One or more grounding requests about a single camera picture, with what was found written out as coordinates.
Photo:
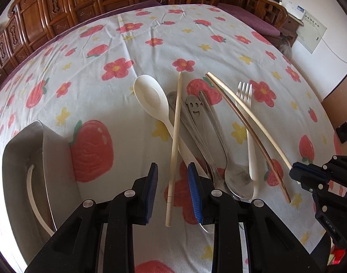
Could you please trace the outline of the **light wooden chopstick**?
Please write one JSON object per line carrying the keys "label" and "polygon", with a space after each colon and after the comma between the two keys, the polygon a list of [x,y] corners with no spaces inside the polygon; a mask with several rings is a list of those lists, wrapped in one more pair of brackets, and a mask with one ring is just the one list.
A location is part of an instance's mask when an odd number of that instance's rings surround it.
{"label": "light wooden chopstick", "polygon": [[177,97],[175,103],[175,115],[173,124],[172,151],[170,159],[170,177],[168,181],[167,205],[166,205],[166,227],[171,226],[172,207],[174,205],[175,195],[175,173],[177,166],[177,156],[179,153],[180,137],[180,112],[181,112],[181,91],[182,91],[182,72],[179,73],[177,83]]}

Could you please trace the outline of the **plain stainless steel spoon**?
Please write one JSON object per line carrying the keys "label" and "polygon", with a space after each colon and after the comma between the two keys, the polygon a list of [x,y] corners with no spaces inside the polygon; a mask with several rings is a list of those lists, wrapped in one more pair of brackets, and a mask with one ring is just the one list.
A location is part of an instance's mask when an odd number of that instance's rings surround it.
{"label": "plain stainless steel spoon", "polygon": [[199,100],[201,101],[206,114],[216,132],[218,139],[221,143],[222,149],[226,158],[226,168],[224,171],[224,179],[229,190],[235,194],[237,197],[243,200],[249,200],[254,195],[254,186],[252,183],[252,179],[247,171],[238,166],[233,160],[230,158],[228,149],[225,143],[225,139],[222,134],[222,130],[220,129],[219,122],[214,114],[213,109],[211,109],[211,105],[209,103],[208,98],[206,97],[204,91],[199,92]]}

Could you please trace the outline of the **smiley handle metal spoon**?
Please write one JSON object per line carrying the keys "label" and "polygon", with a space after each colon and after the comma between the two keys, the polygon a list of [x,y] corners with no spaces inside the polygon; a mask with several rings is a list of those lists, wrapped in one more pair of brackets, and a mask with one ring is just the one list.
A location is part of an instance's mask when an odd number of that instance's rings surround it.
{"label": "smiley handle metal spoon", "polygon": [[205,159],[213,185],[216,189],[226,192],[225,181],[219,175],[215,161],[207,146],[206,137],[204,134],[204,108],[202,103],[196,96],[192,94],[186,98],[185,103],[188,107],[190,118],[192,119],[193,123],[192,127],[195,135],[194,141]]}

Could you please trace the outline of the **grey metal tray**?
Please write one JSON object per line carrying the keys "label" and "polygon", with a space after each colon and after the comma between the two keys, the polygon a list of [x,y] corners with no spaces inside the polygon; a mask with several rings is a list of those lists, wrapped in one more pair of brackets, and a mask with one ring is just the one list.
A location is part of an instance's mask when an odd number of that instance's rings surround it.
{"label": "grey metal tray", "polygon": [[69,143],[36,120],[7,143],[2,170],[11,230],[29,264],[81,203]]}

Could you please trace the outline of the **cream plastic spoon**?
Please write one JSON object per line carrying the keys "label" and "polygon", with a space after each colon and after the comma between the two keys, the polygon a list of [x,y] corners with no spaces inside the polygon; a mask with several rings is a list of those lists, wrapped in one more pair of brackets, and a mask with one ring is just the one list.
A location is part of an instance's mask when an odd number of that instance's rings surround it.
{"label": "cream plastic spoon", "polygon": [[[150,75],[139,76],[133,84],[133,91],[143,109],[155,119],[163,122],[170,136],[173,137],[174,126],[169,120],[168,100],[156,79]],[[181,137],[179,137],[179,152],[186,166],[194,162],[198,175],[208,177]]]}

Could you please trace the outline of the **grey plastic bag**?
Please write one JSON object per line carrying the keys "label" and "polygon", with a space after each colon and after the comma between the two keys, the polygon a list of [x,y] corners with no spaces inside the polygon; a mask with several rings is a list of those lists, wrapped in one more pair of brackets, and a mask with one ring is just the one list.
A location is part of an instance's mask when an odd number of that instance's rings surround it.
{"label": "grey plastic bag", "polygon": [[287,59],[291,60],[292,58],[292,47],[287,38],[282,38],[279,44],[278,50],[284,55]]}

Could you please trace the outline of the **floral strawberry tablecloth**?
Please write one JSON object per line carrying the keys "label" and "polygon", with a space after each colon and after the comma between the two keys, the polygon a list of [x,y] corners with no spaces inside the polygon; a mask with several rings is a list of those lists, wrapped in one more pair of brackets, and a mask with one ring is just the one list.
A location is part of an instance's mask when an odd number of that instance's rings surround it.
{"label": "floral strawberry tablecloth", "polygon": [[3,188],[7,143],[33,121],[69,143],[82,198],[103,202],[159,167],[153,217],[134,228],[137,272],[210,272],[213,236],[194,217],[185,165],[176,174],[166,228],[172,139],[138,103],[133,84],[155,78],[165,92],[204,92],[231,158],[248,165],[246,130],[206,78],[253,88],[251,110],[290,162],[324,164],[341,153],[320,101],[294,65],[252,28],[205,5],[139,8],[71,31],[29,59],[0,91],[0,251],[16,272],[27,266],[9,223]]}

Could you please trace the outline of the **white electrical panel box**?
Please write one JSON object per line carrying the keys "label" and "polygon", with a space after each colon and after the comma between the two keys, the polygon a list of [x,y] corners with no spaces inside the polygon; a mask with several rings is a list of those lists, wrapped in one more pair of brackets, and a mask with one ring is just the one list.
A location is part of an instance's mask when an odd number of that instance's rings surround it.
{"label": "white electrical panel box", "polygon": [[308,11],[302,19],[303,26],[297,29],[297,40],[312,54],[322,40],[327,27]]}

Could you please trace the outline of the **purple sofa cushion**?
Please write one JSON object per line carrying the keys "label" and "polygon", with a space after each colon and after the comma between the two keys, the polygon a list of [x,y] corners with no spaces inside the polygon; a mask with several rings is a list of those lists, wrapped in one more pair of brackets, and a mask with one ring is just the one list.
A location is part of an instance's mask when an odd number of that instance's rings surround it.
{"label": "purple sofa cushion", "polygon": [[279,36],[280,31],[276,29],[274,26],[270,25],[269,23],[263,21],[262,19],[258,18],[254,14],[248,12],[247,10],[244,10],[243,8],[239,6],[219,3],[217,7],[230,15],[236,17],[238,20],[242,21],[249,27],[251,27],[253,30],[258,32],[260,35],[265,36]]}

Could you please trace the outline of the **carved wooden side sofa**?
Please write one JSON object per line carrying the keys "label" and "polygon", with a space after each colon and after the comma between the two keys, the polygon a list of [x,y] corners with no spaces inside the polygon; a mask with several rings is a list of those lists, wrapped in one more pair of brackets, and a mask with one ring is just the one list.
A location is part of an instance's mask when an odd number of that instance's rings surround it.
{"label": "carved wooden side sofa", "polygon": [[272,0],[220,0],[220,3],[239,6],[280,31],[279,36],[269,37],[282,36],[294,41],[297,38],[297,29],[302,25],[300,21],[292,18],[282,5]]}

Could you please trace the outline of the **carved wooden sofa bench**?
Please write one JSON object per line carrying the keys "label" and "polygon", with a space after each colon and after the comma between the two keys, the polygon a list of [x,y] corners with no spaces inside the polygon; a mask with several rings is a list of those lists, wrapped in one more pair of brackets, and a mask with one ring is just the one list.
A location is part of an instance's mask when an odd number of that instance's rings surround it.
{"label": "carved wooden sofa bench", "polygon": [[[0,86],[28,56],[54,37],[96,16],[151,0],[14,0],[0,28]],[[156,0],[209,4],[219,0]]]}

